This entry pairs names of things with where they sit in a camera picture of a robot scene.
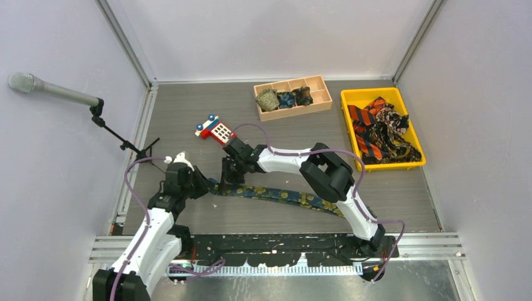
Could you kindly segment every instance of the patterned fabric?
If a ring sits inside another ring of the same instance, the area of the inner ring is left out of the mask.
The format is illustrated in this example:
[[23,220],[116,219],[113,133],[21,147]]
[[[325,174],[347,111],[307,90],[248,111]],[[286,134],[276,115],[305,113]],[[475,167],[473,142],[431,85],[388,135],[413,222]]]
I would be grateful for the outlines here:
[[342,211],[340,211],[335,204],[327,202],[314,194],[236,184],[224,184],[223,189],[221,189],[218,181],[215,179],[210,179],[210,181],[215,184],[215,188],[211,193],[217,196],[238,196],[241,198],[261,199],[263,201],[313,209],[319,212],[333,214],[341,218],[344,217]]
[[291,108],[295,106],[295,95],[292,92],[277,92],[279,108]]
[[255,101],[264,112],[273,111],[279,108],[277,91],[271,88],[262,90],[255,98]]
[[294,89],[292,93],[295,94],[295,102],[297,105],[310,105],[314,102],[311,96],[311,89],[309,87]]
[[386,152],[384,152],[377,145],[371,143],[370,138],[367,137],[367,135],[363,135],[363,133],[368,127],[371,127],[372,125],[376,124],[377,120],[375,118],[375,115],[381,109],[385,108],[386,105],[390,104],[386,103],[386,100],[384,100],[382,97],[377,98],[365,108],[358,108],[355,105],[348,105],[349,114],[351,116],[351,119],[353,120],[354,134],[356,136],[356,141],[358,143],[358,146],[360,147],[360,150],[364,154],[368,154],[371,157],[375,157],[377,159],[384,158],[386,156]]
[[401,136],[408,130],[408,115],[401,116],[381,97],[364,109],[348,107],[365,164],[421,161],[419,150]]

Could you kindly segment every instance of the white wall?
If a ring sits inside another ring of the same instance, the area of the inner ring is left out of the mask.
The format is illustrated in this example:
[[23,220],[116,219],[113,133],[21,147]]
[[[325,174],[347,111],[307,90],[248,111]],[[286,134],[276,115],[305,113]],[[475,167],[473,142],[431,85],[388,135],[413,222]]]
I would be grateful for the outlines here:
[[120,0],[159,81],[395,74],[432,0]]
[[72,301],[126,153],[88,107],[17,93],[8,76],[31,72],[102,97],[102,116],[127,138],[146,91],[95,1],[8,1],[0,28],[0,299]]
[[447,1],[399,87],[481,300],[530,300],[532,3]]

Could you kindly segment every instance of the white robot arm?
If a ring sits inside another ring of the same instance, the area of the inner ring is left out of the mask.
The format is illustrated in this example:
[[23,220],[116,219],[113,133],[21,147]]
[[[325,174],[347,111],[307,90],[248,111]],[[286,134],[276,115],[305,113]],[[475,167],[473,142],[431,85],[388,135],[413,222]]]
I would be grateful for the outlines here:
[[[376,219],[366,219],[365,216],[371,218],[373,213],[364,205],[358,193],[353,196],[352,168],[333,152],[299,155],[328,148],[325,144],[317,143],[311,149],[301,150],[275,149],[266,145],[258,145],[253,149],[234,137],[223,147],[229,156],[223,161],[222,182],[241,184],[244,182],[243,175],[248,172],[300,174],[320,198],[334,203],[342,211],[351,225],[353,235],[360,240],[360,250],[372,256],[378,250],[385,230],[381,224],[374,222]],[[294,156],[278,155],[280,153]]]
[[120,275],[116,301],[146,301],[168,265],[178,255],[193,247],[190,230],[174,224],[185,207],[187,199],[207,194],[213,184],[186,160],[184,152],[169,163],[165,181],[149,200],[145,218],[129,246],[108,270],[99,270],[93,279],[93,300],[108,301],[112,285]]

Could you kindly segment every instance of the cable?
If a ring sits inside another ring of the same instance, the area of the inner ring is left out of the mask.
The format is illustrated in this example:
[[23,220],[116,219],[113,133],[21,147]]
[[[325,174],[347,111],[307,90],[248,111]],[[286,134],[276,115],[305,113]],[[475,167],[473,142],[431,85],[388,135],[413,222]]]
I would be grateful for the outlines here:
[[166,172],[164,172],[162,168],[160,168],[159,166],[155,165],[153,162],[150,162],[150,164],[155,166],[155,168],[158,169],[159,171],[161,171],[163,174],[166,174]]
[[190,264],[194,268],[194,261],[196,260],[196,247],[192,249],[192,257],[190,258]]
[[364,165],[364,162],[362,162],[362,160],[357,155],[353,154],[352,152],[350,152],[348,150],[344,150],[344,149],[319,149],[319,150],[315,150],[315,151],[311,151],[311,152],[302,152],[302,153],[276,152],[276,151],[273,150],[272,146],[270,145],[270,137],[268,136],[268,133],[266,133],[266,130],[263,127],[261,127],[260,125],[258,125],[258,124],[249,124],[249,123],[248,124],[241,124],[238,127],[235,127],[233,132],[236,132],[237,129],[239,129],[240,127],[243,127],[244,125],[252,125],[252,126],[257,127],[258,129],[260,129],[264,133],[264,136],[266,137],[266,147],[268,148],[268,150],[271,153],[273,153],[275,155],[287,156],[287,157],[300,157],[300,156],[310,156],[310,155],[315,155],[315,154],[321,154],[323,152],[340,152],[340,153],[343,153],[343,154],[350,155],[351,157],[353,157],[355,160],[357,160],[360,163],[360,166],[362,167],[362,171],[360,172],[360,177],[358,178],[358,181],[355,182],[355,185],[354,185],[354,188],[353,188],[353,199],[354,199],[354,203],[355,203],[356,208],[358,209],[358,211],[360,211],[360,213],[362,214],[362,216],[364,216],[364,218],[366,220],[368,220],[368,221],[370,221],[371,223],[374,223],[374,224],[399,224],[400,223],[400,224],[403,225],[403,227],[401,229],[401,233],[399,234],[399,236],[397,237],[397,240],[393,244],[393,246],[392,246],[392,248],[390,250],[390,254],[388,254],[388,257],[384,261],[384,264],[383,264],[382,268],[379,269],[379,272],[377,273],[377,275],[375,275],[375,277],[373,277],[373,279],[371,280],[372,283],[375,283],[375,281],[377,281],[377,279],[379,279],[379,276],[384,272],[384,269],[388,265],[388,262],[390,261],[390,258],[393,255],[393,252],[397,248],[397,244],[399,243],[399,241],[403,237],[403,234],[405,234],[405,230],[406,230],[407,224],[404,221],[402,221],[402,220],[377,221],[376,219],[370,218],[362,210],[362,207],[360,206],[360,204],[358,203],[358,200],[356,199],[356,193],[358,191],[358,187],[360,186],[360,182],[362,182],[362,179],[364,178],[364,173],[366,172],[366,166]]
[[183,281],[183,284],[184,283],[188,283],[190,281],[194,281],[196,279],[198,279],[199,277],[202,277],[202,276],[208,276],[208,275],[211,275],[211,274],[214,274],[216,273],[217,271],[221,270],[221,268],[223,268],[225,266],[225,259],[220,259],[218,261],[216,261],[215,263],[213,263],[212,265],[210,265],[207,269],[205,269],[205,271],[203,272],[194,272],[194,271],[191,271],[191,270],[187,270],[186,268],[183,268],[182,266],[180,265],[170,265],[170,267],[172,268],[175,268],[177,270],[180,270],[182,272],[185,272],[185,273],[188,273],[188,274],[192,274],[194,275],[194,277],[190,278],[190,279],[187,279],[185,281]]
[[124,173],[125,185],[127,186],[129,191],[131,192],[131,195],[133,196],[133,198],[139,203],[139,206],[142,208],[142,210],[144,212],[144,216],[146,217],[146,226],[144,227],[144,230],[142,231],[141,237],[139,238],[139,240],[137,240],[137,243],[133,246],[133,248],[131,249],[131,252],[129,252],[129,254],[127,255],[126,260],[124,260],[124,262],[122,263],[122,266],[120,267],[120,270],[118,271],[118,273],[117,273],[117,275],[115,277],[115,280],[113,281],[113,286],[111,288],[111,296],[109,297],[110,301],[115,301],[116,290],[117,290],[117,287],[118,287],[118,282],[120,281],[120,277],[122,276],[122,274],[123,274],[123,272],[125,270],[125,267],[129,264],[131,258],[133,257],[133,254],[135,253],[135,251],[137,251],[139,245],[141,245],[141,242],[144,239],[144,237],[146,236],[146,233],[148,232],[149,225],[150,225],[150,217],[149,217],[148,208],[141,201],[141,198],[139,197],[139,195],[133,190],[133,187],[131,186],[131,183],[129,182],[129,179],[127,178],[127,174],[138,163],[142,163],[142,162],[146,162],[146,161],[153,161],[153,160],[164,161],[164,159],[165,158],[157,158],[157,157],[143,158],[143,159],[140,159],[140,160],[137,160],[137,161],[133,162],[125,170],[125,173]]
[[368,257],[368,258],[364,258],[364,259],[362,259],[362,260],[353,260],[353,259],[349,259],[349,260],[350,260],[351,262],[364,262],[364,261],[368,261],[368,260],[370,260],[370,259],[371,259],[371,256]]

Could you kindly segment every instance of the gray floor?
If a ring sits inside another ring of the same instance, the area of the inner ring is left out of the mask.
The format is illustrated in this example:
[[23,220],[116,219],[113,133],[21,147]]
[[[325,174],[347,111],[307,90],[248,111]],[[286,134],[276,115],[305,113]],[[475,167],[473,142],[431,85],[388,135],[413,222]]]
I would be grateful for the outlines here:
[[[175,156],[187,151],[189,160],[206,177],[220,178],[221,158],[225,153],[213,139],[194,135],[195,126],[209,114],[220,116],[229,128],[245,122],[261,123],[253,101],[256,83],[201,83],[161,85],[157,94],[146,141],[160,137],[154,155]],[[331,148],[351,149],[341,112],[340,92],[353,88],[390,87],[391,81],[333,81],[327,87],[334,100],[332,109],[261,124],[270,134],[274,147],[303,149],[323,142]],[[253,127],[239,129],[238,136],[255,146],[265,142]],[[352,159],[344,157],[352,165]],[[147,200],[157,191],[164,175],[144,164],[139,169],[135,189]],[[250,174],[247,184],[312,192],[302,177],[291,174]],[[407,231],[439,231],[432,204],[420,169],[367,173],[360,195],[379,219],[403,219]],[[137,231],[143,213],[133,200],[124,226],[125,234]],[[267,201],[207,195],[190,200],[179,216],[179,224],[192,233],[327,233],[349,232],[349,224],[313,210]],[[387,226],[388,232],[400,225]]]
[[371,285],[358,276],[201,278],[159,281],[152,301],[460,300],[447,261],[392,261]]

